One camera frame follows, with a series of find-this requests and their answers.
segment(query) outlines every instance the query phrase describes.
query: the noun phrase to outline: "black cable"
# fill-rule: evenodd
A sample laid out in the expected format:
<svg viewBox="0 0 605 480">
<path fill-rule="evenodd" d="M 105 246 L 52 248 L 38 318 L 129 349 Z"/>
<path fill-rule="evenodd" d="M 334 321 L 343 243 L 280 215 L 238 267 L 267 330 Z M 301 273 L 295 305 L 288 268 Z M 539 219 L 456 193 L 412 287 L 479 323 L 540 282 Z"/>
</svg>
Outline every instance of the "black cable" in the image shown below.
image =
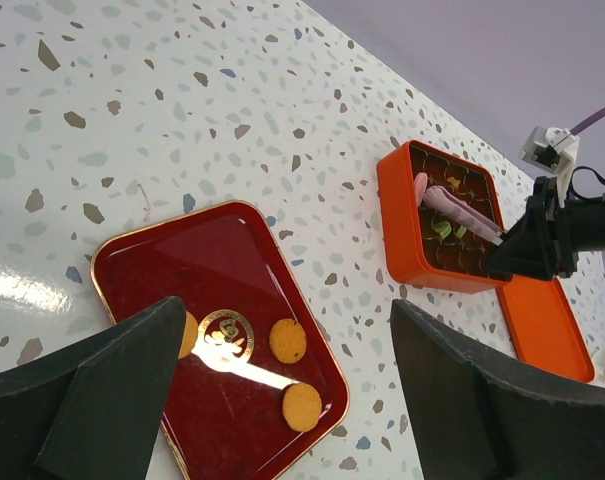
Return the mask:
<svg viewBox="0 0 605 480">
<path fill-rule="evenodd" d="M 591 167 L 587 167 L 587 166 L 579 166 L 576 167 L 573 170 L 573 173 L 571 174 L 571 180 L 569 181 L 569 188 L 567 190 L 567 192 L 571 195 L 573 195 L 575 198 L 578 198 L 584 202 L 599 202 L 602 200 L 602 197 L 584 197 L 582 195 L 580 195 L 578 192 L 575 191 L 575 188 L 573 187 L 573 176 L 575 175 L 575 172 L 579 171 L 579 170 L 588 170 L 590 172 L 592 172 L 595 177 L 598 179 L 598 181 L 600 182 L 600 184 L 605 186 L 605 178 L 600 175 L 595 169 L 591 168 Z"/>
</svg>

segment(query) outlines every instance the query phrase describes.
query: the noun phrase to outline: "orange lid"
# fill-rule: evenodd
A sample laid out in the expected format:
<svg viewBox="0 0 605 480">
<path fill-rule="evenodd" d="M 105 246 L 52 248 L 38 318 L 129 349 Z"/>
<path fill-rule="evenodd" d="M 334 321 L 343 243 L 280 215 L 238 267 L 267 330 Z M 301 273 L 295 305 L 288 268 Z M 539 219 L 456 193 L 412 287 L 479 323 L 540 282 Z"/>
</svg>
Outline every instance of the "orange lid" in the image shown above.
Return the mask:
<svg viewBox="0 0 605 480">
<path fill-rule="evenodd" d="M 593 380 L 593 363 L 557 278 L 514 275 L 497 291 L 518 359 L 579 382 Z"/>
</svg>

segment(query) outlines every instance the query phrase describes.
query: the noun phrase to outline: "green object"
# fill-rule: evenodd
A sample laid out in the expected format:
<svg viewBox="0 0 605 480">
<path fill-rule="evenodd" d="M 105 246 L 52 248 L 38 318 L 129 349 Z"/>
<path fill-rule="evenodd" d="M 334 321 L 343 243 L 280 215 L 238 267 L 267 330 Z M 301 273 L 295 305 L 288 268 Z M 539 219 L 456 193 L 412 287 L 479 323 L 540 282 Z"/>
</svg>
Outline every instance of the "green object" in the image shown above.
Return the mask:
<svg viewBox="0 0 605 480">
<path fill-rule="evenodd" d="M 455 232 L 455 236 L 458 238 L 462 238 L 465 233 L 466 233 L 466 227 L 460 226 L 460 228 L 458 228 L 458 231 Z"/>
<path fill-rule="evenodd" d="M 433 230 L 440 234 L 440 237 L 444 240 L 446 237 L 451 235 L 453 228 L 449 222 L 438 222 L 433 225 Z"/>
</svg>

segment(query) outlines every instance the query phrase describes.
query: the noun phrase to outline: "cookie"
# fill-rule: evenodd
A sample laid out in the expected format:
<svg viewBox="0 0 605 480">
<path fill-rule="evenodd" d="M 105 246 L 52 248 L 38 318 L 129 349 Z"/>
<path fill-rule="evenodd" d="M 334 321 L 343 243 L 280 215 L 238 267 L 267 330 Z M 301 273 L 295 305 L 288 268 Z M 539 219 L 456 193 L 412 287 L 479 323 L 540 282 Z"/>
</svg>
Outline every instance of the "cookie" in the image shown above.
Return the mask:
<svg viewBox="0 0 605 480">
<path fill-rule="evenodd" d="M 182 346 L 178 358 L 184 358 L 191 353 L 198 339 L 198 322 L 189 312 L 186 312 L 186 323 L 184 324 L 184 335 L 182 336 Z"/>
<path fill-rule="evenodd" d="M 269 347 L 282 363 L 295 363 L 306 352 L 306 333 L 292 318 L 283 318 L 271 328 Z"/>
<path fill-rule="evenodd" d="M 322 415 L 322 399 L 318 391 L 306 383 L 295 383 L 284 392 L 282 415 L 296 432 L 313 430 Z"/>
</svg>

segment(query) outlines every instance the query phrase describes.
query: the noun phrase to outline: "pink object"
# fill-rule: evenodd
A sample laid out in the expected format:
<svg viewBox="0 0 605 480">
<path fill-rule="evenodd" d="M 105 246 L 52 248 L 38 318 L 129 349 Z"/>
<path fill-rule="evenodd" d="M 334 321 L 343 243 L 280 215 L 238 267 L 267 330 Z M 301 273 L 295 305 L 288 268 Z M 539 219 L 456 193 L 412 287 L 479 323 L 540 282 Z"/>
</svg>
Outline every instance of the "pink object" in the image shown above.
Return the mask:
<svg viewBox="0 0 605 480">
<path fill-rule="evenodd" d="M 415 203 L 419 207 L 422 204 L 424 192 L 426 192 L 426 187 L 429 184 L 429 176 L 424 172 L 420 172 L 415 176 L 413 184 L 415 185 Z"/>
<path fill-rule="evenodd" d="M 502 229 L 462 200 L 451 195 L 439 185 L 429 188 L 423 197 L 427 207 L 437 210 L 447 218 L 465 226 L 468 230 L 488 242 L 501 243 L 499 235 Z"/>
</svg>

